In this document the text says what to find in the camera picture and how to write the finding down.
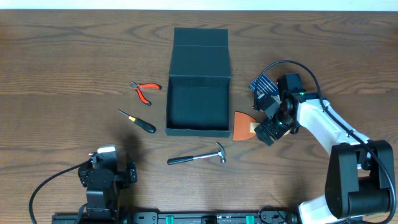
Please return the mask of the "red handled pliers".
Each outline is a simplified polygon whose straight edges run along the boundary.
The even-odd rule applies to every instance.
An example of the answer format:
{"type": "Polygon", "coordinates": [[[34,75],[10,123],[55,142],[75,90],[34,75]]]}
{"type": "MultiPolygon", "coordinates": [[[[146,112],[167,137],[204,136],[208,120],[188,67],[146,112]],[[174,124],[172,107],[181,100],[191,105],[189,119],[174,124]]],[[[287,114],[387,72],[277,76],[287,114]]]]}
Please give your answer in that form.
{"type": "Polygon", "coordinates": [[[136,93],[138,94],[139,99],[147,106],[150,106],[152,104],[151,101],[149,101],[146,96],[145,96],[145,91],[147,89],[150,90],[161,90],[162,86],[156,83],[136,83],[136,82],[131,82],[130,87],[133,88],[136,93]]]}

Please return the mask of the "black handled claw hammer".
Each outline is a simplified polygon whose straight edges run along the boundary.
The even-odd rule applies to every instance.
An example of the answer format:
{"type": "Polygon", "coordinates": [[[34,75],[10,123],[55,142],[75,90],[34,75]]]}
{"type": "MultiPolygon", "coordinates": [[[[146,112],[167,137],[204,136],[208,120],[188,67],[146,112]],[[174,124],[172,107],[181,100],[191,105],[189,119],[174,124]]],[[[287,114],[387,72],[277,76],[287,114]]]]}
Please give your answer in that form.
{"type": "Polygon", "coordinates": [[[196,155],[196,156],[184,156],[184,157],[171,158],[167,161],[167,164],[175,165],[175,164],[181,164],[181,163],[200,160],[200,159],[209,159],[211,157],[219,157],[220,162],[222,164],[224,164],[224,163],[226,163],[225,149],[219,142],[216,142],[216,145],[219,147],[218,152],[212,152],[212,153],[208,153],[208,154],[200,154],[200,155],[196,155]]]}

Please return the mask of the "blue precision screwdriver set case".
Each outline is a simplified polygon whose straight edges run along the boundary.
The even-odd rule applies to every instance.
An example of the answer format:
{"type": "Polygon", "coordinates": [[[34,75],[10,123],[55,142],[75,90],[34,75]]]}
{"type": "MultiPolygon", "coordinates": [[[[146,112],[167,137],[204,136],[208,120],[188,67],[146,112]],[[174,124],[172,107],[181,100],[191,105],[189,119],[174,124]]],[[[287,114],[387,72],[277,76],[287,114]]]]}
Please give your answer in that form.
{"type": "Polygon", "coordinates": [[[261,75],[259,82],[257,78],[255,78],[249,84],[249,88],[253,93],[256,93],[258,97],[261,95],[279,96],[277,85],[265,73],[261,75]]]}

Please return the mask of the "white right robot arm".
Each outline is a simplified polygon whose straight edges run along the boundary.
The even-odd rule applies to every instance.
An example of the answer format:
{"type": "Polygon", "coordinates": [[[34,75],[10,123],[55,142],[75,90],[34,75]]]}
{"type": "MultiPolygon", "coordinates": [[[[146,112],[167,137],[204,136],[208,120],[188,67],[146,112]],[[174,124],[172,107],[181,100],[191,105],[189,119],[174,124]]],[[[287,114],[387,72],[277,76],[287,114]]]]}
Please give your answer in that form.
{"type": "Polygon", "coordinates": [[[365,215],[396,209],[394,159],[391,145],[357,132],[319,91],[306,91],[300,75],[286,74],[272,82],[265,74],[249,84],[255,110],[267,119],[254,130],[271,146],[285,133],[310,131],[330,160],[325,193],[302,202],[299,223],[360,223],[365,215]]]}

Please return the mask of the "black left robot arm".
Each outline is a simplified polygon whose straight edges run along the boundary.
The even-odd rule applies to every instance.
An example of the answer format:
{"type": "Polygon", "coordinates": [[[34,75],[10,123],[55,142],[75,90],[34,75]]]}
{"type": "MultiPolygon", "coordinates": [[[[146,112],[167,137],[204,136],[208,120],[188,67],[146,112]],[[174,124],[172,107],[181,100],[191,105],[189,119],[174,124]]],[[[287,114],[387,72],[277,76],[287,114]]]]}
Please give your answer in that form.
{"type": "Polygon", "coordinates": [[[78,170],[87,202],[76,223],[132,223],[131,213],[119,206],[120,191],[137,181],[136,163],[126,156],[126,168],[118,169],[115,152],[92,152],[91,161],[78,170]]]}

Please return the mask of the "orange scraper wooden handle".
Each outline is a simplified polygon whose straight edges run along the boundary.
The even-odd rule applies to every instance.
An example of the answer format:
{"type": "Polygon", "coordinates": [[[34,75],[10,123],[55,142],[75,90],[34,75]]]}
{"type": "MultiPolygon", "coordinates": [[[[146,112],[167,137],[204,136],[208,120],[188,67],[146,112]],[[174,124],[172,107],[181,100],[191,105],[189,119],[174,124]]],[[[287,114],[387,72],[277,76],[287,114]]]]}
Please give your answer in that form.
{"type": "Polygon", "coordinates": [[[288,126],[276,119],[267,118],[259,123],[246,113],[238,111],[234,113],[234,141],[245,141],[257,137],[258,140],[270,146],[289,131],[288,126]]]}

